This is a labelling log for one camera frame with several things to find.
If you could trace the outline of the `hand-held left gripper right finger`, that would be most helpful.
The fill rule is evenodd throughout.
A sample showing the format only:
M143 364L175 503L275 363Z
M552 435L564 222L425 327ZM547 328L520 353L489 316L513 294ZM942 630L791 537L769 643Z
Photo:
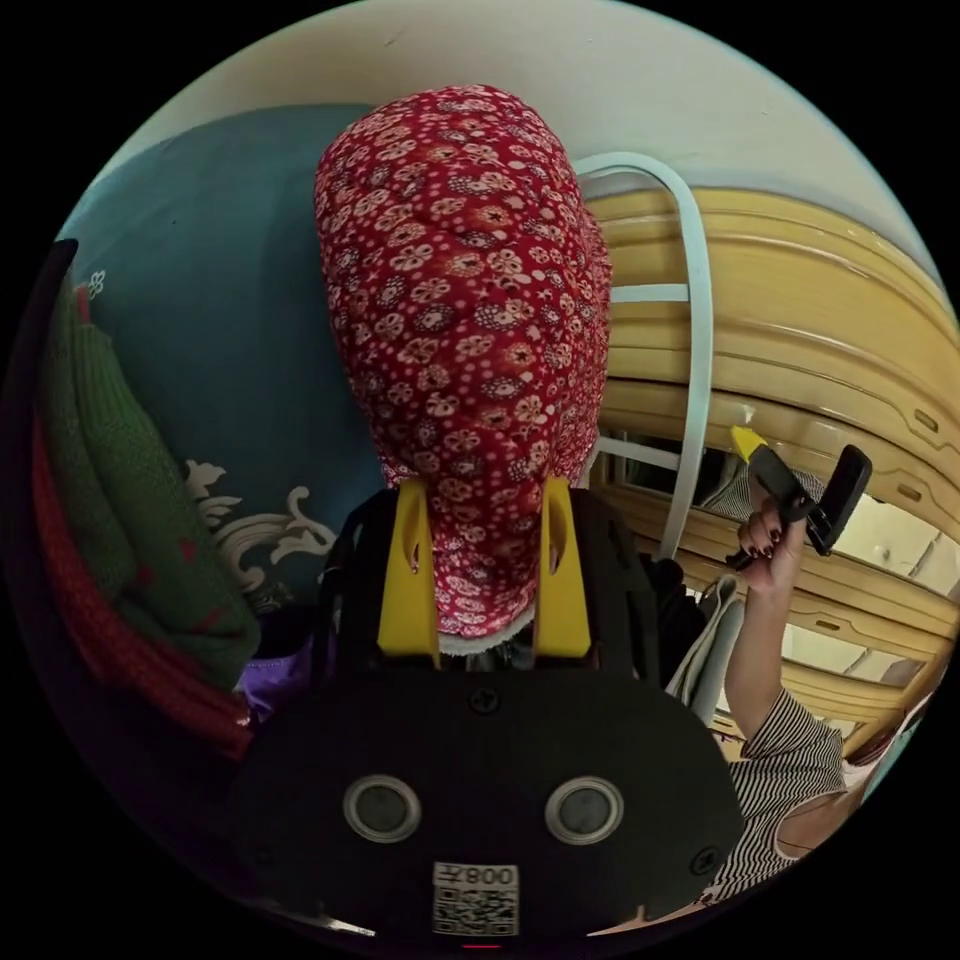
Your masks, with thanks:
M584 658L591 646L569 483L547 480L542 503L534 617L536 658Z

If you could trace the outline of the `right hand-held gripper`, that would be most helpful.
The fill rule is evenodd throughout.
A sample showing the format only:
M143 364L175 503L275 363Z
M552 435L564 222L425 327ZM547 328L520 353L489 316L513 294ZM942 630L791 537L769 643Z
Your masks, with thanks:
M730 428L732 446L746 465L748 477L763 490L761 506L769 506L774 526L783 536L801 529L802 545L819 551L819 502L812 497L766 440L747 426Z

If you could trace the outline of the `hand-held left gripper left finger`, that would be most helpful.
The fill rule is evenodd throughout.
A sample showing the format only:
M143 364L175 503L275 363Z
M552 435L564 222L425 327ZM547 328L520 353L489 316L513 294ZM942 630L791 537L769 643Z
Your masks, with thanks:
M426 487L405 481L396 490L377 644L390 659L440 665L433 546Z

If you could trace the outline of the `person's right hand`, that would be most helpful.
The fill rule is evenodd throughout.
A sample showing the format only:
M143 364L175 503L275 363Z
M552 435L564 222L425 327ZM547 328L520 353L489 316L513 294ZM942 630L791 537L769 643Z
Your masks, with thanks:
M745 571L751 591L788 599L800 570L806 524L787 524L772 497L757 499L755 509L738 529L740 547L751 559Z

